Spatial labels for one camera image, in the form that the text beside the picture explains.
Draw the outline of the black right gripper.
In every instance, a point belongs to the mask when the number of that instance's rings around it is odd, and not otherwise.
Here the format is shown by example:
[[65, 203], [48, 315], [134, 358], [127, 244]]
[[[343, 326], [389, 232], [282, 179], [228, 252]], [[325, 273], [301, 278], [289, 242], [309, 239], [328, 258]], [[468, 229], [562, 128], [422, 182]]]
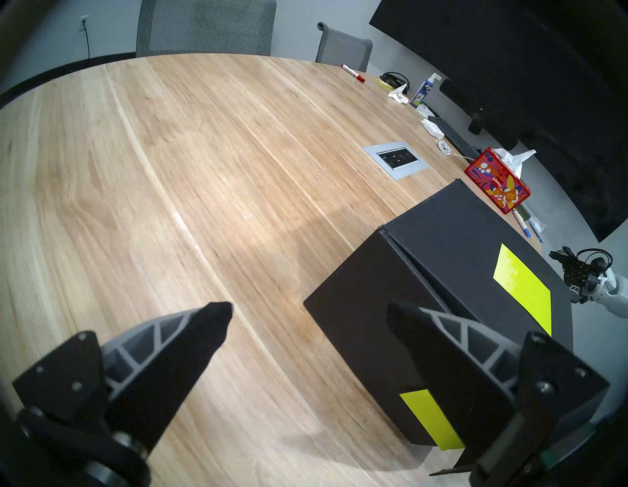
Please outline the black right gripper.
[[589, 294], [594, 291], [599, 277], [607, 269], [606, 260], [597, 257], [587, 263], [578, 259], [567, 246], [558, 251], [550, 251], [548, 256], [563, 266], [563, 280], [571, 288], [571, 302], [587, 303], [590, 300]]

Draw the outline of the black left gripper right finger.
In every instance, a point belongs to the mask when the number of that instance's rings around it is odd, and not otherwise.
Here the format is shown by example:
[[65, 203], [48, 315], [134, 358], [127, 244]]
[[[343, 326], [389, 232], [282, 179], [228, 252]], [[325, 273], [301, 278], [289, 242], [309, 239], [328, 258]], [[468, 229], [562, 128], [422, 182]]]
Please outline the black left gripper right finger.
[[472, 462], [471, 486], [559, 486], [609, 382], [545, 332], [521, 345], [463, 317], [390, 303], [387, 325]]

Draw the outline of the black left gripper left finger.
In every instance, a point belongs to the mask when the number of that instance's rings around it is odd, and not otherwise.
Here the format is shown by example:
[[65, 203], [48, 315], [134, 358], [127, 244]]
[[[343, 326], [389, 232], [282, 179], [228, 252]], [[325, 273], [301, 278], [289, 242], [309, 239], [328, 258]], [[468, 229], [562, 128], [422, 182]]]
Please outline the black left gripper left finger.
[[13, 486], [150, 486], [148, 457], [223, 345], [231, 302], [100, 344], [80, 331], [13, 381]]

